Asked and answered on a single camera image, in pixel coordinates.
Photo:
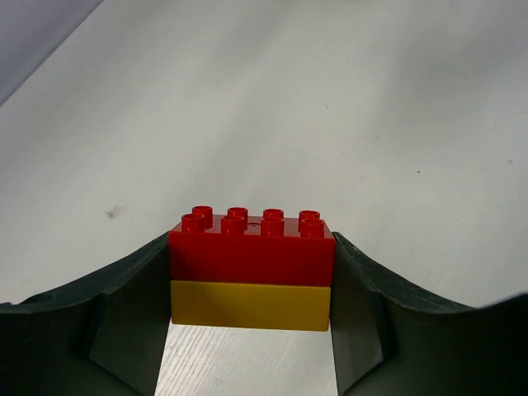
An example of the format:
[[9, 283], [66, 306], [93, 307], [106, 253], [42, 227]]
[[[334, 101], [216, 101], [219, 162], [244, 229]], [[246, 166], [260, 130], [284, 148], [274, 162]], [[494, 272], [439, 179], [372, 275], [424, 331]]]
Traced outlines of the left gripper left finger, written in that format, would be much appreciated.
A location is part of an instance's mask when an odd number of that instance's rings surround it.
[[170, 322], [168, 238], [1, 305], [3, 395], [153, 395]]

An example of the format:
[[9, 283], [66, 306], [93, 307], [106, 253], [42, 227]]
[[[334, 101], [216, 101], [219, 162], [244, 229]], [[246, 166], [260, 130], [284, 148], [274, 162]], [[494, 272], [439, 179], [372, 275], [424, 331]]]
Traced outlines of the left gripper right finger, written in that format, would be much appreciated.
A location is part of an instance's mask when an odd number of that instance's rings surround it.
[[339, 233], [335, 240], [340, 395], [526, 394], [526, 294], [472, 308], [413, 284]]

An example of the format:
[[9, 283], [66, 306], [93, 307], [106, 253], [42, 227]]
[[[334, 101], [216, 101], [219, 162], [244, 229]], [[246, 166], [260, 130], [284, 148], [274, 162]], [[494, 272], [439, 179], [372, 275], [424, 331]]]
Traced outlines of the red yellow lego stack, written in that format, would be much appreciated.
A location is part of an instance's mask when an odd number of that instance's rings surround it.
[[216, 214], [195, 206], [168, 234], [177, 325], [325, 332], [336, 241], [314, 210]]

